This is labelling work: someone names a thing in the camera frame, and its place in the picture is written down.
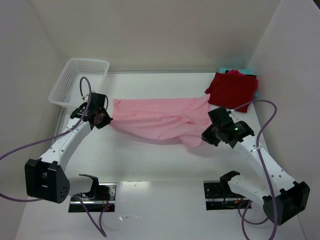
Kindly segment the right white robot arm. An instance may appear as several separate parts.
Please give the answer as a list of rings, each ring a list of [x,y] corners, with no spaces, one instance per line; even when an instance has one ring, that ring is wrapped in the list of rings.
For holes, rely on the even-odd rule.
[[[235,170],[224,174],[219,181],[225,196],[239,194],[248,198],[278,226],[305,210],[310,187],[304,181],[297,182],[276,163],[247,123],[234,122],[224,107],[209,111],[208,116],[211,125],[202,133],[202,140],[214,146],[226,143],[259,176],[258,180],[250,180]]]

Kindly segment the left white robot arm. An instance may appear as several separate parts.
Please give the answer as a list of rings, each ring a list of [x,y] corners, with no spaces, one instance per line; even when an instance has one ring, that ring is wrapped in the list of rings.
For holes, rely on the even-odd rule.
[[[91,93],[91,99],[82,103],[70,115],[63,136],[38,159],[29,159],[25,166],[26,193],[29,197],[62,203],[67,196],[98,195],[99,179],[89,174],[68,178],[65,170],[83,139],[94,129],[101,129],[113,120],[107,113],[108,97]]]

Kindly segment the pink t shirt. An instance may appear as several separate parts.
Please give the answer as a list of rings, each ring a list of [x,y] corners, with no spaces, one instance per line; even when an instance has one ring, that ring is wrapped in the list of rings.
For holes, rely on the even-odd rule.
[[[209,96],[192,98],[113,99],[111,126],[152,141],[179,139],[187,147],[202,143],[209,127]]]

